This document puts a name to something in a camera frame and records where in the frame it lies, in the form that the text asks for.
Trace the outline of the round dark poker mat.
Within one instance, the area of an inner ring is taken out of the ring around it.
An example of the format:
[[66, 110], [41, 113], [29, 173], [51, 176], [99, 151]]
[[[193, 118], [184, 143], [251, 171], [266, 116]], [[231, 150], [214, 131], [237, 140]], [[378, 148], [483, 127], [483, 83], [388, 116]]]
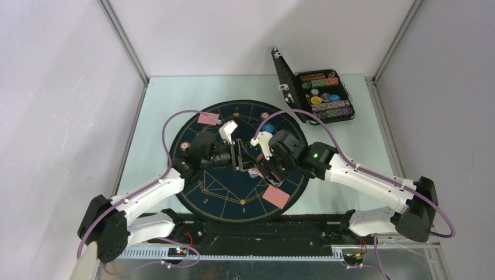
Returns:
[[[258, 147], [250, 144], [251, 138], [262, 123], [260, 115], [279, 111], [278, 107], [255, 100], [225, 101], [204, 109], [217, 113], [223, 122], [234, 120], [237, 128], [233, 140], [241, 140], [252, 158], [262, 156]], [[260, 176], [251, 178], [248, 171], [232, 171], [229, 168], [214, 167], [200, 171], [197, 180], [186, 184], [177, 195], [179, 201], [192, 213], [210, 221], [227, 224], [248, 224], [267, 221], [281, 215], [302, 195], [308, 185], [308, 178], [293, 173], [279, 189], [290, 195], [283, 209], [279, 209], [262, 198], [269, 184]]]

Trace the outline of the blue button in case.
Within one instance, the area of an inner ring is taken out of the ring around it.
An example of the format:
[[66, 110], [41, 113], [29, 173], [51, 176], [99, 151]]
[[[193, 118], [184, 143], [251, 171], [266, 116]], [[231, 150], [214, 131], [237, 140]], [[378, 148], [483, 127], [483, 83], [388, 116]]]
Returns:
[[330, 101], [331, 101], [331, 102], [338, 102], [338, 101], [341, 101], [341, 97], [340, 97], [339, 95], [337, 95], [337, 94], [332, 94], [332, 95], [330, 96]]

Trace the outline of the red poker chip stack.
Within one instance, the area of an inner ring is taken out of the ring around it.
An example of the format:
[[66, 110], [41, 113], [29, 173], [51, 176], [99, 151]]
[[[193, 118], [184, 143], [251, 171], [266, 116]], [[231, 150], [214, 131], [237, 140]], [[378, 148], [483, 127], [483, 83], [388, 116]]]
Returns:
[[265, 119], [267, 119], [268, 117], [270, 116], [270, 114], [268, 112], [262, 112], [261, 115], [260, 115], [260, 119], [262, 121], [264, 121]]

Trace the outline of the pink playing card deck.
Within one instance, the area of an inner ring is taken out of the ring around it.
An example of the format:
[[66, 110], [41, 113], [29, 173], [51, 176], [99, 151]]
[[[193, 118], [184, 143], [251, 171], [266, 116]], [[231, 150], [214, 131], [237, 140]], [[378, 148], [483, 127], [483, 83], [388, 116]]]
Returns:
[[270, 184], [271, 186], [273, 186], [275, 188], [279, 188], [279, 186], [281, 184], [280, 179], [275, 174], [273, 174], [272, 172], [268, 172], [268, 173], [264, 174], [263, 178], [268, 184]]

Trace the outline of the blue white chip stack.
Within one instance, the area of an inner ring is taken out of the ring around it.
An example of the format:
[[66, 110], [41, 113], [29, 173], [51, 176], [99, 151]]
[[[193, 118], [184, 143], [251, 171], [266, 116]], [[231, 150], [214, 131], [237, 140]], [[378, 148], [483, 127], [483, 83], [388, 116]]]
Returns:
[[248, 173], [251, 178], [256, 178], [258, 176], [255, 170], [248, 170]]

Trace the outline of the blue small blind button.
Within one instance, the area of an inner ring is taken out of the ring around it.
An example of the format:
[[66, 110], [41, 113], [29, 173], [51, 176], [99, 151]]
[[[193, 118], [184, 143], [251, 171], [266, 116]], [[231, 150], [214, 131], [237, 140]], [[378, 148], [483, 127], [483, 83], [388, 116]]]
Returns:
[[265, 123], [261, 128], [261, 132], [268, 132], [270, 134], [274, 134], [274, 127], [270, 123]]

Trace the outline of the pink dealt card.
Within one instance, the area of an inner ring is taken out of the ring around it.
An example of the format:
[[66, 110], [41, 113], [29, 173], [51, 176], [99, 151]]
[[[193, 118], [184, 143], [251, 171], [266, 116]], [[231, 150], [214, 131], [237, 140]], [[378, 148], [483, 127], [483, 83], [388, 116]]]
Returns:
[[290, 195], [279, 188], [269, 185], [262, 198], [279, 209], [283, 209], [290, 199]]
[[219, 125], [222, 123], [217, 113], [200, 113], [197, 122], [204, 125]]

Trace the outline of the yellow button in case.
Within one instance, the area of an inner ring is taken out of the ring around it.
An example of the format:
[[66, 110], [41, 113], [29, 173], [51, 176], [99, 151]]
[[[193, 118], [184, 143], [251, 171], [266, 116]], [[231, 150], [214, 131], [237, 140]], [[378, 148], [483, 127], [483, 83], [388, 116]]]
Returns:
[[311, 104], [313, 104], [313, 105], [322, 103], [322, 99], [319, 96], [311, 97], [310, 101], [311, 101]]

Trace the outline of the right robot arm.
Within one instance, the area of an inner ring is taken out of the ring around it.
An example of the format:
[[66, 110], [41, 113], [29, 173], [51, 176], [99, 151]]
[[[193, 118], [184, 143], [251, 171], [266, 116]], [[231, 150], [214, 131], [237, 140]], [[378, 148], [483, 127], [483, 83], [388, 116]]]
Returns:
[[342, 184], [385, 203], [382, 208], [348, 210], [339, 225], [342, 241], [354, 244], [373, 234], [398, 233], [414, 242], [428, 241], [438, 199], [432, 180], [410, 180], [370, 170], [345, 159], [335, 147], [323, 142], [311, 145], [296, 139], [289, 131], [275, 135], [260, 132], [251, 139], [262, 156], [257, 168], [273, 186], [278, 187], [292, 173], [309, 179]]

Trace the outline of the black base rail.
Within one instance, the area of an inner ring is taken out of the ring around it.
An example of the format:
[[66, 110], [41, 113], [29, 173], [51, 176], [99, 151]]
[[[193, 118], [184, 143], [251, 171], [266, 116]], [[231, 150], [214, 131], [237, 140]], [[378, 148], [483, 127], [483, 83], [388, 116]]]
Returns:
[[202, 256], [330, 257], [337, 246], [365, 251], [372, 236], [359, 237], [340, 224], [344, 215], [282, 215], [275, 219], [232, 225], [181, 214], [168, 239], [191, 245]]

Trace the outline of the black poker chip case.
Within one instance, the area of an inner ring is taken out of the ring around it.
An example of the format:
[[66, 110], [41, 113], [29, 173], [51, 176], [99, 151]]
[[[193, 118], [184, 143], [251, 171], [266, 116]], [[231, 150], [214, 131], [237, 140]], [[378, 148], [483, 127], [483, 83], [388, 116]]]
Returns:
[[354, 119], [352, 97], [335, 69], [295, 73], [279, 49], [273, 48], [271, 57], [277, 89], [290, 108], [307, 111], [325, 124]]

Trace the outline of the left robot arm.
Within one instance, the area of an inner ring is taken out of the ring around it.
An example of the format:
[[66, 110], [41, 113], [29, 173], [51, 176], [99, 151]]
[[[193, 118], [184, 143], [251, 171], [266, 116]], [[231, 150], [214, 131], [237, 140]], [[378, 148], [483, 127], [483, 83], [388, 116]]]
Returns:
[[172, 209], [145, 216], [164, 199], [182, 192], [213, 167], [243, 172], [256, 165], [241, 140], [218, 141], [211, 132], [200, 132], [181, 156], [172, 160], [165, 174], [131, 194], [94, 197], [82, 219], [78, 236], [83, 244], [95, 243], [97, 259], [114, 261], [130, 246], [160, 237], [177, 243], [184, 237], [184, 219]]

